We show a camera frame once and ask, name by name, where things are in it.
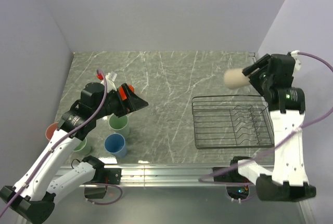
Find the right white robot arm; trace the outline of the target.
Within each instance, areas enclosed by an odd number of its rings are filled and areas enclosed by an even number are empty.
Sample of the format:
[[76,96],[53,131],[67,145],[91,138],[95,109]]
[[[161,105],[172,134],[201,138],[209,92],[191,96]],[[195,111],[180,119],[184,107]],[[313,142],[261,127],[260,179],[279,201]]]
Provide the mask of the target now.
[[273,124],[274,168],[268,171],[254,159],[239,160],[229,169],[235,182],[247,178],[261,201],[299,202],[316,197],[303,157],[302,124],[305,94],[293,87],[293,75],[301,68],[295,52],[266,54],[254,64],[224,74],[229,89],[251,85],[266,101]]

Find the orange mug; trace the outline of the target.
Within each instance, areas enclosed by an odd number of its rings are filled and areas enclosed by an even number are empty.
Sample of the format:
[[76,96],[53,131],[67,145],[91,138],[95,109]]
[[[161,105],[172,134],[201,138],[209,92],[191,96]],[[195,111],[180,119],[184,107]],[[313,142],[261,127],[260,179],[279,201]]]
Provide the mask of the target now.
[[134,92],[134,87],[132,85],[128,85],[129,89]]

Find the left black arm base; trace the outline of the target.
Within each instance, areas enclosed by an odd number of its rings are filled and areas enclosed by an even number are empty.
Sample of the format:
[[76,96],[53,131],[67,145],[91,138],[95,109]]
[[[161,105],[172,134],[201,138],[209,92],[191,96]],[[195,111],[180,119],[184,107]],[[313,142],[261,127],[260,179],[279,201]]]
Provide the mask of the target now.
[[108,205],[117,202],[123,195],[119,187],[120,168],[104,168],[93,179],[84,184],[84,197],[96,205]]

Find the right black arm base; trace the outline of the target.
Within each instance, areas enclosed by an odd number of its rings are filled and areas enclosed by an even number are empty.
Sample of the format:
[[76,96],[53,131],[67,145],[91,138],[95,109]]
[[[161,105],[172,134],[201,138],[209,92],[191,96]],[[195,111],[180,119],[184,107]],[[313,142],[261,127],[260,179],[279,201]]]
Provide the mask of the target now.
[[[249,183],[250,181],[238,174],[235,170],[227,172],[226,174],[215,176],[214,182],[228,182],[228,183]],[[227,196],[232,200],[245,200],[249,196],[249,186],[236,186],[228,185],[226,187]]]

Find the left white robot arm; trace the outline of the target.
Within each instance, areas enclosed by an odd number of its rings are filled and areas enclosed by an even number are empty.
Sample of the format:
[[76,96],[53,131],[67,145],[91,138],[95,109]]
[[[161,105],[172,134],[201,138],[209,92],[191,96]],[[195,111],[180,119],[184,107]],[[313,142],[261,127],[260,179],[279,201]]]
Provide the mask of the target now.
[[45,222],[56,204],[80,185],[100,183],[105,178],[104,163],[91,155],[65,175],[54,179],[56,172],[98,119],[109,115],[123,117],[148,106],[127,84],[107,91],[102,83],[89,83],[70,110],[64,113],[52,139],[26,174],[13,186],[1,189],[7,207],[30,223]]

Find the beige plastic cup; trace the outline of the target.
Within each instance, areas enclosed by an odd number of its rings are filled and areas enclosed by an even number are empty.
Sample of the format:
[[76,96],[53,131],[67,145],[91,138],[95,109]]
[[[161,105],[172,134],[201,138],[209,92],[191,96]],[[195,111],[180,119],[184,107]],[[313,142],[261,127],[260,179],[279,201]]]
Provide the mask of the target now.
[[225,72],[224,84],[228,89],[237,89],[250,85],[250,81],[243,74],[242,69],[232,69]]

